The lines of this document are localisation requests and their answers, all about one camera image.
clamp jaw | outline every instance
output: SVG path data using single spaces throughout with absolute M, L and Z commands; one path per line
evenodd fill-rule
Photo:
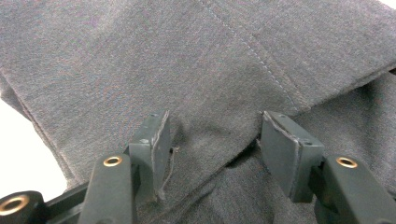
M 317 196 L 318 223 L 396 223 L 396 202 L 359 160 L 323 156 L 324 146 L 289 117 L 262 115 L 262 158 L 294 203 Z
M 0 223 L 137 223 L 137 203 L 163 198 L 170 139 L 169 111 L 150 114 L 124 153 L 95 163 L 89 183 L 47 203 L 36 191 L 8 195 Z

metal grommet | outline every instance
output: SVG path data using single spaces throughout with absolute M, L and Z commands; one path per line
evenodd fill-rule
M 107 159 L 105 159 L 105 161 L 103 162 L 104 166 L 116 166 L 118 164 L 120 164 L 122 162 L 122 157 L 119 156 L 115 156 L 115 157 L 109 157 Z
M 340 164 L 342 166 L 345 166 L 347 168 L 356 168 L 356 167 L 358 167 L 358 164 L 355 161 L 353 161 L 351 159 L 348 159 L 348 158 L 345 158 L 345 157 L 338 157 L 337 158 L 337 162 L 338 162 L 338 164 Z
M 28 203 L 29 197 L 24 194 L 10 198 L 0 204 L 0 216 L 8 216 L 16 213 L 24 208 Z

gray trousers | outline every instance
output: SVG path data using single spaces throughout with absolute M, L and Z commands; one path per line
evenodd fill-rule
M 6 0 L 0 27 L 2 99 L 69 188 L 147 114 L 171 111 L 173 173 L 165 200 L 139 206 L 143 223 L 315 222 L 247 149 L 263 110 L 396 192 L 396 10 L 375 0 Z

white background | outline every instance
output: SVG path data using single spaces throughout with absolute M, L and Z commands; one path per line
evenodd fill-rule
M 61 195 L 66 180 L 30 120 L 0 100 L 0 198 L 35 190 L 44 201 Z

seam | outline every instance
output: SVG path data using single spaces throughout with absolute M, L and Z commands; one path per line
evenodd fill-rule
M 235 37 L 237 37 L 244 45 L 247 46 L 247 48 L 250 50 L 250 52 L 253 53 L 253 55 L 259 60 L 259 63 L 262 65 L 262 68 L 264 70 L 266 70 L 268 72 L 268 74 L 270 75 L 270 77 L 274 80 L 274 82 L 280 87 L 280 89 L 282 89 L 283 92 L 286 93 L 288 99 L 290 100 L 293 108 L 299 112 L 299 110 L 297 109 L 296 104 L 294 103 L 294 101 L 291 99 L 289 93 L 286 91 L 286 89 L 282 86 L 282 84 L 280 84 L 279 80 L 274 76 L 273 72 L 270 70 L 270 68 L 268 67 L 267 64 L 265 64 L 265 62 L 263 61 L 262 57 L 260 57 L 260 55 L 253 49 L 253 47 L 251 47 L 249 45 L 249 43 L 244 40 L 242 37 L 238 36 L 238 33 L 231 28 L 231 26 L 229 24 L 227 24 L 225 21 L 223 21 L 219 15 L 217 15 L 212 9 L 210 9 L 204 2 L 203 0 L 197 0 L 203 7 L 204 9 L 206 9 L 210 15 L 212 15 L 214 18 L 216 18 L 224 27 L 226 27 L 227 29 L 229 29 L 231 31 L 231 33 L 233 33 L 235 35 Z

